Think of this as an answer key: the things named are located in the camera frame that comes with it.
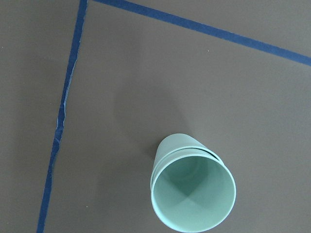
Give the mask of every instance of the tape line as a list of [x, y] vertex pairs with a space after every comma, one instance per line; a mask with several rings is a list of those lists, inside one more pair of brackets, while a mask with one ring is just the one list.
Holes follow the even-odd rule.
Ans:
[[138, 5], [129, 1], [124, 0], [95, 0], [100, 3], [104, 3], [110, 6], [114, 6], [126, 11], [137, 13], [143, 16], [155, 18], [164, 22], [168, 22], [180, 27], [188, 28], [201, 32], [207, 35], [211, 35], [223, 40], [227, 40], [236, 44], [244, 45], [256, 50], [267, 52], [279, 57], [283, 57], [298, 63], [302, 63], [308, 66], [311, 66], [311, 57], [307, 57], [300, 53], [292, 52], [290, 50], [282, 49], [280, 47], [270, 45], [258, 40], [254, 40], [242, 35], [231, 33], [219, 28], [214, 28], [212, 26], [198, 23], [186, 18], [179, 16], [171, 15], [159, 10], [155, 10], [146, 6]]
[[50, 197], [51, 197], [51, 191], [52, 191], [54, 164], [55, 164], [57, 153], [59, 151], [59, 146], [60, 146], [60, 142], [61, 142], [62, 134], [64, 130], [64, 123], [65, 123], [65, 118], [66, 118], [67, 95], [69, 91], [69, 86], [70, 86], [70, 81], [72, 78], [74, 66], [78, 59], [78, 51], [79, 51], [80, 41], [81, 41], [81, 36], [82, 36], [82, 31], [83, 31], [83, 24], [84, 24], [84, 20], [86, 16], [86, 8], [87, 8], [87, 0], [80, 0], [78, 15], [76, 19], [76, 25], [75, 25], [73, 39], [71, 43], [71, 50], [70, 50], [70, 55], [69, 55], [69, 60], [68, 60], [63, 94], [62, 94], [62, 99], [61, 99], [60, 107], [58, 111], [57, 124], [56, 124], [56, 130], [54, 134], [48, 174], [47, 174], [47, 178], [45, 181], [43, 198], [41, 202], [38, 226], [37, 226], [37, 231], [36, 231], [37, 233], [44, 232], [45, 220], [47, 217], [47, 212], [48, 212], [48, 207], [49, 207], [49, 202], [50, 202]]

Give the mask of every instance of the blue tape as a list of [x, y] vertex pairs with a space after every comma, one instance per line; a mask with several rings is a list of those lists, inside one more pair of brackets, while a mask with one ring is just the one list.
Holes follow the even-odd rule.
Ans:
[[70, 86], [74, 66], [78, 59], [78, 51], [80, 47], [84, 19], [86, 16], [86, 9], [87, 9], [87, 0], [80, 0], [76, 25], [75, 25], [73, 39], [71, 43], [71, 50], [70, 50], [70, 55], [69, 55], [67, 71], [66, 71], [63, 94], [62, 94], [62, 99], [61, 99], [60, 107], [58, 111], [57, 125], [56, 125], [55, 134], [54, 134], [48, 174], [47, 174], [47, 178], [46, 178], [45, 186], [44, 186], [37, 233], [44, 232], [45, 219], [47, 217], [47, 212], [48, 212], [48, 207], [49, 207], [49, 202], [50, 202], [50, 197], [51, 197], [51, 191], [52, 191], [54, 164], [55, 164], [57, 153], [59, 151], [59, 146], [60, 146], [60, 142], [61, 142], [62, 134], [64, 130], [64, 123], [65, 123], [65, 118], [66, 118], [67, 95], [69, 91], [69, 86]]
[[137, 13], [143, 16], [155, 18], [164, 22], [175, 24], [184, 28], [195, 30], [207, 35], [211, 35], [220, 39], [231, 41], [240, 45], [244, 45], [253, 49], [264, 51], [279, 57], [283, 57], [295, 62], [299, 62], [308, 66], [311, 66], [311, 57], [292, 52], [280, 47], [270, 45], [258, 40], [254, 40], [242, 35], [231, 33], [222, 29], [214, 28], [206, 24], [198, 23], [189, 19], [174, 16], [162, 11], [158, 11], [146, 6], [141, 6], [135, 3], [131, 3], [124, 0], [95, 0], [110, 6], [114, 6], [123, 10], [127, 10], [133, 13]]

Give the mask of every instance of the plastic cup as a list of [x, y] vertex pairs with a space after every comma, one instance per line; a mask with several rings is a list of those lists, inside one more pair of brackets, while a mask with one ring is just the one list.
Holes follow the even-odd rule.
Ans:
[[234, 179], [222, 160], [182, 133], [166, 137], [158, 146], [150, 188], [159, 219], [185, 233], [220, 224], [236, 197]]

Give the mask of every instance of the cup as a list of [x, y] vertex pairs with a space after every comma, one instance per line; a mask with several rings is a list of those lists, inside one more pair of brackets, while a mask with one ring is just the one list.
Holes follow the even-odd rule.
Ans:
[[184, 233], [203, 232], [220, 224], [236, 197], [234, 179], [219, 156], [182, 133], [159, 144], [150, 189], [159, 219]]

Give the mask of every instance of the cup rim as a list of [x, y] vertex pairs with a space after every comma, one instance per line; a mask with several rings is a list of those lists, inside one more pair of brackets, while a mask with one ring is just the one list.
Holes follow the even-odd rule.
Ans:
[[[181, 150], [177, 150], [177, 151], [174, 151], [172, 153], [169, 153], [168, 155], [172, 155], [172, 154], [175, 154], [175, 153], [180, 153], [180, 152], [185, 152], [184, 150], [186, 149], [181, 149]], [[158, 214], [158, 209], [155, 208], [155, 198], [154, 198], [154, 188], [155, 188], [155, 184], [157, 182], [157, 179], [159, 178], [159, 176], [161, 175], [161, 173], [172, 163], [174, 163], [175, 161], [177, 160], [180, 160], [180, 159], [183, 159], [183, 158], [187, 158], [187, 157], [194, 157], [194, 156], [199, 156], [199, 157], [204, 157], [204, 158], [207, 158], [207, 159], [211, 159], [215, 162], [217, 162], [219, 165], [221, 165], [221, 167], [223, 169], [226, 170], [226, 172], [229, 174], [230, 178], [231, 178], [231, 181], [232, 181], [232, 184], [233, 184], [233, 187], [234, 187], [234, 198], [233, 198], [233, 201], [230, 205], [230, 208], [228, 209], [227, 213], [224, 215], [224, 217], [222, 219], [220, 219], [219, 221], [217, 221], [215, 224], [211, 225], [211, 226], [208, 226], [204, 229], [201, 229], [199, 231], [195, 230], [195, 231], [183, 231], [182, 229], [178, 229], [174, 226], [169, 226], [163, 219], [162, 217]], [[152, 203], [152, 206], [153, 206], [153, 209], [155, 211], [155, 214], [157, 215], [157, 217], [161, 220], [161, 222], [163, 222], [166, 226], [168, 226], [169, 228], [173, 229], [173, 230], [176, 230], [176, 231], [179, 231], [179, 232], [183, 232], [183, 233], [198, 233], [198, 232], [203, 232], [203, 231], [207, 231], [207, 230], [210, 230], [214, 227], [216, 227], [217, 225], [219, 225], [221, 222], [223, 222], [225, 220], [225, 218], [230, 214], [233, 206], [234, 206], [234, 203], [235, 203], [235, 199], [236, 199], [236, 185], [235, 185], [235, 181], [234, 181], [234, 178], [231, 174], [231, 172], [229, 171], [229, 169], [219, 160], [217, 160], [215, 157], [213, 157], [211, 154], [209, 153], [206, 153], [205, 155], [203, 154], [199, 154], [199, 153], [195, 153], [195, 150], [192, 150], [192, 151], [189, 151], [188, 154], [184, 154], [184, 155], [181, 155], [181, 156], [178, 156], [174, 159], [172, 159], [171, 161], [169, 161], [165, 166], [163, 166], [163, 168], [157, 172], [157, 175], [151, 180], [151, 203]]]

